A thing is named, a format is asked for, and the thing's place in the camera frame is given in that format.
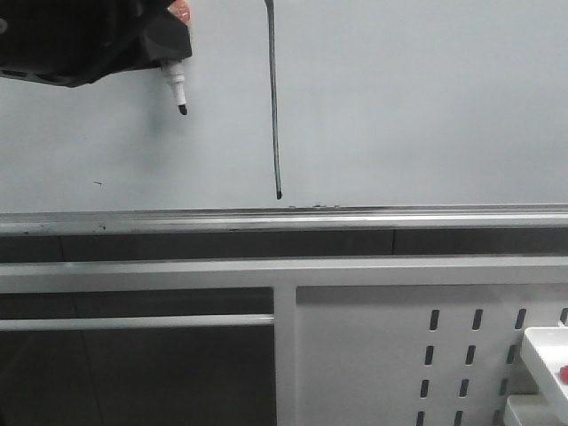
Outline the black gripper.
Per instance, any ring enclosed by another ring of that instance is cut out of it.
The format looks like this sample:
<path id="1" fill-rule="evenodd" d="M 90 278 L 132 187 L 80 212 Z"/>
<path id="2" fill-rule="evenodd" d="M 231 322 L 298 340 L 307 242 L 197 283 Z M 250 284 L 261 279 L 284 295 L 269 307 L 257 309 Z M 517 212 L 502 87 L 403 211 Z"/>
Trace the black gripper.
<path id="1" fill-rule="evenodd" d="M 78 87 L 193 56 L 169 1 L 3 1 L 1 76 Z"/>

